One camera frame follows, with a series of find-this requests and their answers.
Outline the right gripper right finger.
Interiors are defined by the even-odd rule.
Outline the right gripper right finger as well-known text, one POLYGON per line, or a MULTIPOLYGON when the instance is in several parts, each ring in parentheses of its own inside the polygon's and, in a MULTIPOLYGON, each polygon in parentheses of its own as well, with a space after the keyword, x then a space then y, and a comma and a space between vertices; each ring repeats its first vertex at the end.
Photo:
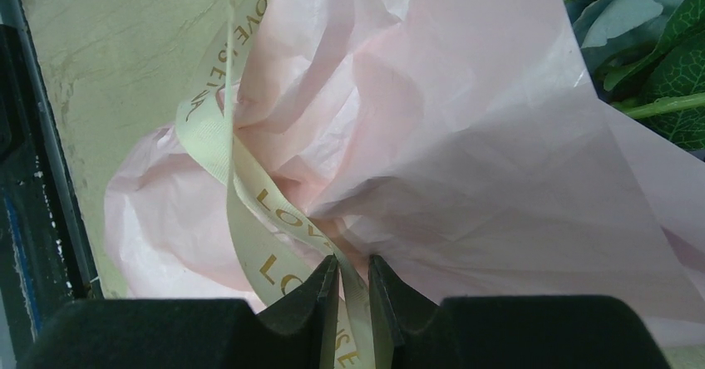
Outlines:
POLYGON ((667 368, 639 316, 595 295, 452 297, 440 304, 374 255, 368 271, 379 368, 667 368))

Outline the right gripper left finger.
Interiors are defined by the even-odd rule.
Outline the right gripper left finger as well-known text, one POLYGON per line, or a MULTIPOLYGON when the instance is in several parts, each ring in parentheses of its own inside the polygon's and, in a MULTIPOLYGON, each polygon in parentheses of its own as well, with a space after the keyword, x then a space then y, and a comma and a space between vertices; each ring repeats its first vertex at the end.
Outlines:
POLYGON ((338 261, 326 257, 262 312, 241 299, 81 300, 63 307, 25 368, 330 368, 338 261))

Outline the cream printed ribbon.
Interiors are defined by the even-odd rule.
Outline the cream printed ribbon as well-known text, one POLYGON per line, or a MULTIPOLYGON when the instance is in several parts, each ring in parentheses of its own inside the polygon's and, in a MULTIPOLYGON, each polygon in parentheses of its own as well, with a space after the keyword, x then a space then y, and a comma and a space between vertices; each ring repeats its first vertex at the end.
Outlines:
POLYGON ((229 233, 259 299, 281 301, 312 273, 281 234, 338 261, 343 295, 333 314, 333 366, 374 368, 369 289, 342 250, 283 196, 234 134, 234 87, 242 76, 269 0, 226 0, 224 23, 197 66, 175 117, 186 152, 226 188, 229 233))

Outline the pink flower bouquet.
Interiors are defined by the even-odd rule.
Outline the pink flower bouquet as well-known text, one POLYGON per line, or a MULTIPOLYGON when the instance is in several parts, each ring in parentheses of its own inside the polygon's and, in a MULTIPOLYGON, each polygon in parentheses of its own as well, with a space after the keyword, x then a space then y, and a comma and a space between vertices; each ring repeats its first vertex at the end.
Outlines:
MULTIPOLYGON (((269 0, 234 134, 367 283, 383 256, 433 301, 599 294, 664 346, 704 341, 704 167, 595 94, 561 0, 269 0)), ((105 195, 137 298, 268 305, 226 188, 175 121, 105 195)))

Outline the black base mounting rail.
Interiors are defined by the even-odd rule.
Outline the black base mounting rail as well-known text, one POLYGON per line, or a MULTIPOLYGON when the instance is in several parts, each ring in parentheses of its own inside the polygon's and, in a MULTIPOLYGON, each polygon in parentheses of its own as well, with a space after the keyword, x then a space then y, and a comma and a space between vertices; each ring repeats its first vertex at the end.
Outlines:
POLYGON ((22 0, 1 0, 1 365, 101 283, 22 0))

